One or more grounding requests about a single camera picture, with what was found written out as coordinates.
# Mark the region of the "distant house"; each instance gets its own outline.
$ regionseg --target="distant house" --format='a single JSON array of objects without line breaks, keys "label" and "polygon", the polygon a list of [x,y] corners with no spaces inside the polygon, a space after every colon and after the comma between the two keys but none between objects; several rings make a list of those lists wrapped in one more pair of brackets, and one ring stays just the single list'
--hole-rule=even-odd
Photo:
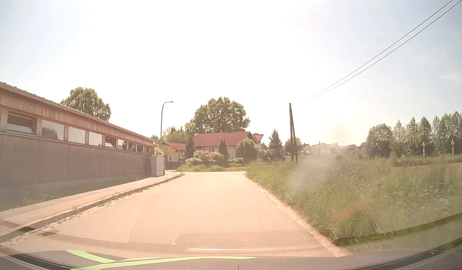
[{"label": "distant house", "polygon": [[259,143],[249,131],[221,132],[196,135],[194,137],[194,147],[199,150],[217,152],[219,142],[225,140],[228,148],[228,159],[234,159],[236,158],[237,145],[245,138],[250,138],[255,144]]},{"label": "distant house", "polygon": [[163,143],[168,162],[178,162],[186,159],[186,144]]},{"label": "distant house", "polygon": [[303,144],[302,145],[302,150],[304,153],[309,153],[308,151],[312,151],[313,150],[313,147],[309,144]]},{"label": "distant house", "polygon": [[339,144],[334,143],[330,145],[330,154],[340,154],[340,153],[341,153],[341,149],[340,149]]},{"label": "distant house", "polygon": [[350,144],[348,146],[343,147],[343,149],[342,149],[342,151],[344,153],[351,153],[354,150],[356,150],[356,151],[358,150],[358,147],[355,144]]},{"label": "distant house", "polygon": [[339,146],[339,144],[334,143],[334,144],[325,144],[322,142],[319,142],[318,144],[314,144],[313,146],[310,146],[309,150],[306,150],[306,153],[312,153],[312,154],[341,154],[342,152],[342,146]]}]

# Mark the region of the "wooden building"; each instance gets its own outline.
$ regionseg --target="wooden building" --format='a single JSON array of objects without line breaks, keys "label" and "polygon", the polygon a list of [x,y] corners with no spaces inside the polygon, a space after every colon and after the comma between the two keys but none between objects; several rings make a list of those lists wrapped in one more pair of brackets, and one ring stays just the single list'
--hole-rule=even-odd
[{"label": "wooden building", "polygon": [[0,82],[0,188],[150,176],[156,143]]}]

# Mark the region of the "power line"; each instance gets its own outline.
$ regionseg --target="power line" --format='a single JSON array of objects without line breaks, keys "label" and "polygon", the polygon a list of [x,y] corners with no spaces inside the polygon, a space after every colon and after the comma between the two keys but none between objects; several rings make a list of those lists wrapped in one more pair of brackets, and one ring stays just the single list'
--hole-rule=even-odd
[{"label": "power line", "polygon": [[386,50],[388,50],[389,48],[391,48],[393,45],[395,45],[396,43],[398,43],[400,40],[402,40],[405,36],[409,35],[411,32],[413,32],[416,28],[420,27],[420,25],[422,25],[423,23],[425,23],[427,20],[429,20],[431,17],[433,17],[436,13],[438,13],[440,10],[442,10],[444,7],[446,7],[449,3],[451,3],[453,0],[449,1],[448,3],[446,3],[446,5],[444,5],[443,7],[441,7],[438,11],[436,11],[435,13],[433,13],[433,15],[429,16],[426,20],[424,20],[422,23],[420,23],[418,26],[416,26],[415,28],[413,28],[413,30],[409,31],[407,34],[405,34],[403,37],[401,37],[399,40],[397,40],[395,43],[391,44],[389,47],[387,47],[386,49],[384,49],[382,52],[378,53],[375,57],[371,58],[368,62],[364,63],[363,65],[361,65],[359,68],[353,70],[351,73],[349,73],[348,75],[342,77],[340,80],[336,81],[335,83],[331,84],[330,86],[326,87],[325,89],[319,91],[318,93],[315,93],[314,95],[312,95],[309,99],[305,100],[305,101],[301,101],[301,102],[306,102],[306,101],[310,101],[310,100],[313,100],[323,94],[326,94],[328,92],[330,92],[331,90],[335,89],[336,87],[342,85],[343,83],[346,83],[347,81],[353,79],[354,77],[358,76],[361,72],[367,70],[368,68],[372,67],[374,64],[378,63],[379,61],[381,61],[383,58],[387,57],[388,55],[390,55],[392,52],[396,51],[399,47],[403,46],[406,42],[410,41],[412,38],[414,38],[416,35],[418,35],[419,33],[421,33],[423,30],[425,30],[428,26],[432,25],[432,23],[434,23],[435,21],[437,21],[439,18],[441,18],[444,14],[446,14],[448,11],[450,11],[452,8],[454,8],[457,4],[459,4],[462,0],[459,0],[456,4],[454,4],[452,7],[450,7],[450,9],[446,10],[443,14],[441,14],[438,18],[436,18],[434,21],[430,22],[430,24],[428,24],[426,27],[424,27],[423,29],[421,29],[418,33],[414,34],[411,38],[409,38],[408,40],[406,40],[405,42],[403,42],[400,46],[396,47],[394,50],[392,50],[391,52],[389,52],[388,54],[386,54],[385,56],[383,56],[382,58],[378,59],[378,61],[374,62],[372,65],[368,66],[367,68],[365,68],[364,70],[360,71],[358,74],[352,76],[351,78],[347,79],[346,81],[338,84],[337,86],[329,89],[328,91],[324,92],[326,89],[330,88],[331,86],[335,85],[336,83],[339,83],[340,81],[342,81],[344,78],[348,77],[349,75],[353,74],[355,71],[359,70],[360,68],[362,68],[363,66],[365,66],[366,64],[368,64],[369,62],[371,62],[373,59],[377,58],[380,54],[382,54],[383,52],[385,52]]}]

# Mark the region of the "utility box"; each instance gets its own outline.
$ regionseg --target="utility box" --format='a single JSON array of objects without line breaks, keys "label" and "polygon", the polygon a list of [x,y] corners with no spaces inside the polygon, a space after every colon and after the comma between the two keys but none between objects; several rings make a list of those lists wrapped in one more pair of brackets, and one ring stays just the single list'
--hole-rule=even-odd
[{"label": "utility box", "polygon": [[150,156],[150,176],[159,177],[164,175],[164,156],[151,155]]}]

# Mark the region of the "windshield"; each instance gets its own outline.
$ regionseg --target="windshield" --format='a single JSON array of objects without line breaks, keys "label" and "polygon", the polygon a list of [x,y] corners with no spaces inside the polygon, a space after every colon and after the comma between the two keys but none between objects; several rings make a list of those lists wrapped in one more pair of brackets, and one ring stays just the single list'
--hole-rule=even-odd
[{"label": "windshield", "polygon": [[462,0],[0,0],[0,257],[349,269],[461,244]]}]

